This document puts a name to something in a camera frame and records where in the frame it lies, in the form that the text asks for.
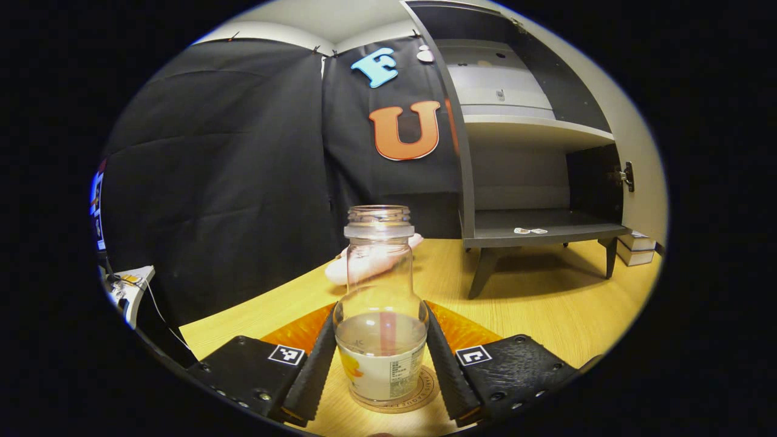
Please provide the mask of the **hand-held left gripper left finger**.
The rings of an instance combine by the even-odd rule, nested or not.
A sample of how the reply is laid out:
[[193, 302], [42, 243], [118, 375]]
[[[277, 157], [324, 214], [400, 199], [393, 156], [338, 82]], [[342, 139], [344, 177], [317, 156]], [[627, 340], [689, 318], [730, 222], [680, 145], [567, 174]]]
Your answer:
[[335, 306], [325, 305], [260, 339], [235, 336], [187, 373], [244, 410], [305, 427], [318, 412], [336, 349]]

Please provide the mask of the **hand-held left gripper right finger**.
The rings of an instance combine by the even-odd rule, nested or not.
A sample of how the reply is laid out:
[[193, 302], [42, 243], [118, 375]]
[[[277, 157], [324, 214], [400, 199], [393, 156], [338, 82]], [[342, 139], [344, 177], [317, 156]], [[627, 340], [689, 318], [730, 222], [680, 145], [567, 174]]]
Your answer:
[[579, 374], [527, 334], [501, 337], [442, 305], [424, 304], [439, 389], [459, 427], [519, 415]]

